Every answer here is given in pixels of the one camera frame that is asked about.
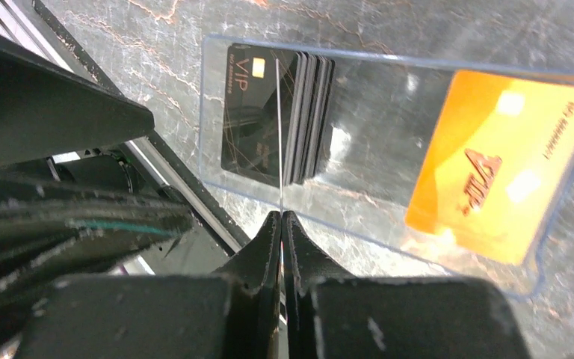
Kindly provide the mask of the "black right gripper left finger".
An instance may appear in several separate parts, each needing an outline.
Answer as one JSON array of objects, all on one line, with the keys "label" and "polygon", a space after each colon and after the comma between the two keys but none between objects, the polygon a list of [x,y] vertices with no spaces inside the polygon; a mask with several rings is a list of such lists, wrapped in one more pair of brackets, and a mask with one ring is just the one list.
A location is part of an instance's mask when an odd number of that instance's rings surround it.
[{"label": "black right gripper left finger", "polygon": [[277,358],[281,216],[205,275],[73,275],[25,326],[17,358]]}]

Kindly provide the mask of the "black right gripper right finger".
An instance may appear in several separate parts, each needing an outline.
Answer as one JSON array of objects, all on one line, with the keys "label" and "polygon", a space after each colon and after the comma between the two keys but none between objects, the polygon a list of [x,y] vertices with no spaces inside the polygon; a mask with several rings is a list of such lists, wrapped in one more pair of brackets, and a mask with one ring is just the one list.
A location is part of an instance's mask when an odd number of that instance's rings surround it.
[{"label": "black right gripper right finger", "polygon": [[282,215],[291,358],[528,358],[504,295],[475,277],[356,277]]}]

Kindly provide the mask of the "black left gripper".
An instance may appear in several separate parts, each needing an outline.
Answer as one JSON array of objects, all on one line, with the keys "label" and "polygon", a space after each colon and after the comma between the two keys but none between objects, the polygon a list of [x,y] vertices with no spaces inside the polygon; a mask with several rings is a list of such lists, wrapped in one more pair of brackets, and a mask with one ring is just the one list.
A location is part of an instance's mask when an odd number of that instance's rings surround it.
[{"label": "black left gripper", "polygon": [[56,277],[113,265],[192,228],[182,203],[10,169],[153,127],[146,107],[0,36],[0,316],[29,311]]}]

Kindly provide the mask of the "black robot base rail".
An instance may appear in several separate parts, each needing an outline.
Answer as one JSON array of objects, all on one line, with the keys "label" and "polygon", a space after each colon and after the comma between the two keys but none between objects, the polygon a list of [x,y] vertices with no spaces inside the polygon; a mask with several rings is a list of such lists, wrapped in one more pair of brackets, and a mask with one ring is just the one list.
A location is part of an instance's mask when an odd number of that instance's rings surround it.
[{"label": "black robot base rail", "polygon": [[[44,1],[0,1],[0,35],[47,61],[113,92],[120,89],[66,30]],[[135,161],[148,188],[197,207],[199,225],[179,243],[151,248],[126,261],[116,274],[199,274],[224,265],[242,248],[246,234],[220,208],[159,134],[127,141],[119,151]]]}]

